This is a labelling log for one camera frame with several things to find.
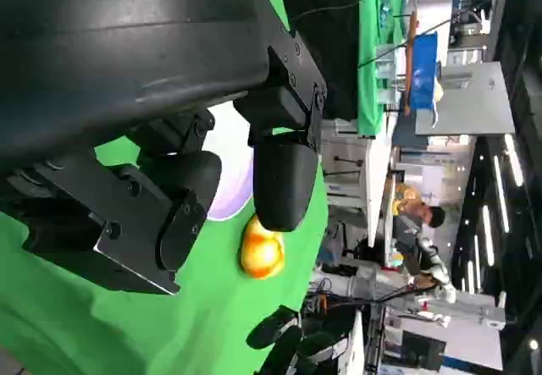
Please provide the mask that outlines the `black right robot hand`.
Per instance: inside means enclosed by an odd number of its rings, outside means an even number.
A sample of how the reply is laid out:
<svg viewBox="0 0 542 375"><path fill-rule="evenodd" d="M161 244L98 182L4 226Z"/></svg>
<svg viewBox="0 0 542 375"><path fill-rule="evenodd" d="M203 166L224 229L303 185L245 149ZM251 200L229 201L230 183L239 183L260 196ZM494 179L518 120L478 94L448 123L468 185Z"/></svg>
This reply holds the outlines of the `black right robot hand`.
<svg viewBox="0 0 542 375"><path fill-rule="evenodd" d="M283 305L246 337L251 349L270 349L256 374L336 374L332 347L337 341L324 331L322 321L304 319L300 312Z"/></svg>

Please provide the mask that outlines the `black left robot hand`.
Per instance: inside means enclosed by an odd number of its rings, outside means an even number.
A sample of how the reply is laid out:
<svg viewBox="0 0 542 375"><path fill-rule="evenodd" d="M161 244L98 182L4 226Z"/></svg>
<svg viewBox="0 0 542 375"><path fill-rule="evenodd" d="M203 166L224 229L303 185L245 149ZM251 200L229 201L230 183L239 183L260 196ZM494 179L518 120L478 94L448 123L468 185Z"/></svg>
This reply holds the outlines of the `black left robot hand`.
<svg viewBox="0 0 542 375"><path fill-rule="evenodd" d="M325 80L269 0L1 0L1 209L24 248L110 290L173 295L216 195L210 107L249 123L265 229L315 182Z"/></svg>

